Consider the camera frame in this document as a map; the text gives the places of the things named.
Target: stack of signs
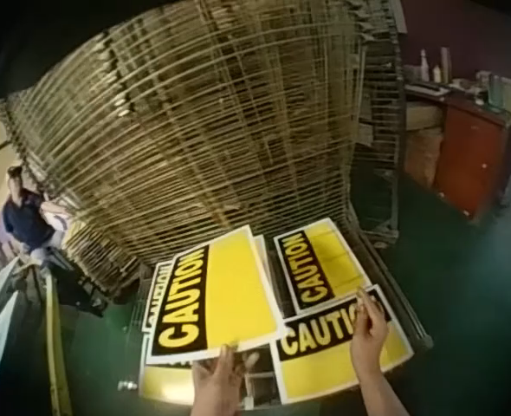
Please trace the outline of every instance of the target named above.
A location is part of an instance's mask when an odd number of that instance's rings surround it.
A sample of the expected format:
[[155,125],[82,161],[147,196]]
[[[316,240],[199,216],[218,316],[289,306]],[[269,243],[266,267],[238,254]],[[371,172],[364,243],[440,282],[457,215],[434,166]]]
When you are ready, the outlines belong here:
[[288,334],[271,343],[282,403],[321,397],[357,384],[350,357],[355,290],[365,287],[381,305],[389,334],[380,355],[386,371],[413,355],[380,288],[369,277],[329,218],[275,237],[297,316]]
[[191,364],[282,338],[286,326],[268,280],[262,238],[248,226],[159,263],[143,322],[140,395],[193,402]]

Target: dark red wall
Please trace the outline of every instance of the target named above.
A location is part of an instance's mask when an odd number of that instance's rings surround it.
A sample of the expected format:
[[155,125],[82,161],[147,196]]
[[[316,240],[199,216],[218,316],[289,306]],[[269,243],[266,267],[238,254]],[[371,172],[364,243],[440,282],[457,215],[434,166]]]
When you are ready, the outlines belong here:
[[511,16],[470,0],[402,0],[407,35],[401,35],[404,63],[418,65],[425,49],[430,67],[440,48],[450,48],[456,78],[486,69],[511,78]]

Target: dark shirt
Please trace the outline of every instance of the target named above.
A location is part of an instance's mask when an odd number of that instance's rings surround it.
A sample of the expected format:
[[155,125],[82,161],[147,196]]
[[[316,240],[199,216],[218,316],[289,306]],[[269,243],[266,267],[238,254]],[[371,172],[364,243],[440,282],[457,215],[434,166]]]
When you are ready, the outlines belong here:
[[5,230],[13,234],[21,243],[29,246],[30,250],[42,247],[54,235],[54,229],[40,213],[40,205],[44,199],[37,193],[27,189],[22,190],[21,206],[9,198],[3,206],[3,225]]

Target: wooden cabinet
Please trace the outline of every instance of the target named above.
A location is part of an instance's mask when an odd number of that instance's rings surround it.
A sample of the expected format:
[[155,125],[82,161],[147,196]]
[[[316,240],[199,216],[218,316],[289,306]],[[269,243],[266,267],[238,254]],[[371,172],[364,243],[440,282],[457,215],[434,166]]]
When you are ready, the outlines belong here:
[[434,186],[470,217],[489,205],[495,195],[509,124],[504,117],[467,103],[453,102],[446,107]]

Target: cabinet door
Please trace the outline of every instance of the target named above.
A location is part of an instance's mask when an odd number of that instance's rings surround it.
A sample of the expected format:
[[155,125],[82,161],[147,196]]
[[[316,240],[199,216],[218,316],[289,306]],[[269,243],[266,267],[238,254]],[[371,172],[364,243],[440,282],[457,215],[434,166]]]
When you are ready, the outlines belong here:
[[474,216],[490,199],[502,155],[501,127],[449,108],[436,189],[458,209]]

